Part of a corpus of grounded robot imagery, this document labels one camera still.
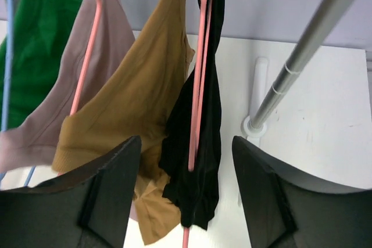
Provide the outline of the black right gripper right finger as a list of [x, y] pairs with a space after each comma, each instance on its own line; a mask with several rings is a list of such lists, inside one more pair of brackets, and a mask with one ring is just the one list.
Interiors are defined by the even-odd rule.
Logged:
[[241, 136], [232, 156], [252, 247], [371, 247], [371, 190], [306, 173]]

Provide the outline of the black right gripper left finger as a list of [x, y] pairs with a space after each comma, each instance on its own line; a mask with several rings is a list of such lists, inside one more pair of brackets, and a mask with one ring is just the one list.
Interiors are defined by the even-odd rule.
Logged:
[[123, 247], [141, 138], [33, 188], [1, 191], [1, 247]]

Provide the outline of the black tank top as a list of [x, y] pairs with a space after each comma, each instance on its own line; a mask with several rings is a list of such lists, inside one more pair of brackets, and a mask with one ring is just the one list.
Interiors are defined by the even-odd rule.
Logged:
[[212, 0], [198, 154], [188, 171], [194, 75], [190, 74], [166, 123], [159, 167], [170, 176], [163, 190], [181, 211], [181, 225], [206, 230], [219, 202], [221, 100], [215, 54], [224, 22], [225, 0]]

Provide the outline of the brown tank top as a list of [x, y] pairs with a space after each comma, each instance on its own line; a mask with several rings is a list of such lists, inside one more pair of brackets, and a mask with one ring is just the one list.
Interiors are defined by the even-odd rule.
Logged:
[[159, 167], [165, 126], [194, 50], [185, 32], [185, 0], [160, 0], [119, 67], [77, 113], [66, 117], [52, 169], [71, 171], [127, 138], [142, 141], [133, 201], [142, 240], [157, 242], [180, 223], [162, 196], [169, 176]]

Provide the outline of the pink hanger of black top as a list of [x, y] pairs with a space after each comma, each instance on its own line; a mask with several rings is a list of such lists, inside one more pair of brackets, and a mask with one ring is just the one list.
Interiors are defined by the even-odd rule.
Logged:
[[201, 0], [198, 47], [194, 72], [192, 97], [191, 131], [189, 139], [188, 171], [194, 171], [198, 154], [202, 118], [203, 93], [206, 73], [206, 55], [209, 45], [210, 18], [213, 0]]

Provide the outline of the mauve pink tank top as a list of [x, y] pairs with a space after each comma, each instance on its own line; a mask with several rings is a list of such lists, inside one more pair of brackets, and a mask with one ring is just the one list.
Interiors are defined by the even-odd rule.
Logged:
[[[95, 0], [82, 1], [51, 91], [19, 127], [1, 133], [1, 172], [52, 163], [63, 120], [71, 111], [95, 12]], [[80, 107], [110, 79], [134, 41], [120, 0], [103, 0]]]

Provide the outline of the silver clothes rack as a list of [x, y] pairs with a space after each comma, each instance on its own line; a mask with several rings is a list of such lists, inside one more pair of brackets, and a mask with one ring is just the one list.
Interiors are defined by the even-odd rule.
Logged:
[[303, 72], [316, 51], [355, 0], [322, 0], [297, 45], [269, 89], [266, 89], [269, 60], [257, 57], [249, 114], [241, 124], [246, 139], [255, 145], [267, 131], [266, 121]]

